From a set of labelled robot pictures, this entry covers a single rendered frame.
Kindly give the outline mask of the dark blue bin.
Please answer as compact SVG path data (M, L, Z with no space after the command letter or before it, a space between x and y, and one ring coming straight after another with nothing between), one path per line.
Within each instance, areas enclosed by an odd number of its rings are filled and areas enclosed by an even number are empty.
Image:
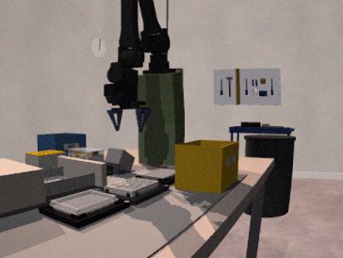
M68 136L63 136L68 135ZM68 157L68 149L71 148L86 148L86 134L60 133L37 135L38 152L54 150L66 152Z

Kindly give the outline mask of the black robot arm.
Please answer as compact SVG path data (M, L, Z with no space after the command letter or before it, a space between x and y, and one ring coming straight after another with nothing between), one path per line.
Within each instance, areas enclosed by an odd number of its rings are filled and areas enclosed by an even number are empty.
M144 53L151 55L149 70L142 71L143 74L176 72L176 69L170 69L170 63L167 61L167 53L171 45L170 37L166 28L161 28L159 25L154 0L139 0L139 7L143 20L141 40L138 0L121 0L118 62L111 62L107 71L108 81L114 84L104 85L104 96L109 104L137 100L137 86L134 85L138 85L139 71L130 68L143 68Z

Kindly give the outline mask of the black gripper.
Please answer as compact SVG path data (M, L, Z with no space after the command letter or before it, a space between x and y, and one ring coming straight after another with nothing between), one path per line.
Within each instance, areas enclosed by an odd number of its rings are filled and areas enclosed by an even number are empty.
M109 117L111 118L116 131L119 131L120 129L123 109L136 109L139 132L142 132L145 122L147 121L147 119L149 118L152 112L152 109L149 109L149 107L139 107L140 105L146 105L146 102L143 102L143 101L120 101L112 105L118 105L120 107L120 108L110 108L107 110L107 113ZM114 114L117 114L117 123L115 121ZM141 123L142 114L144 114L144 117Z

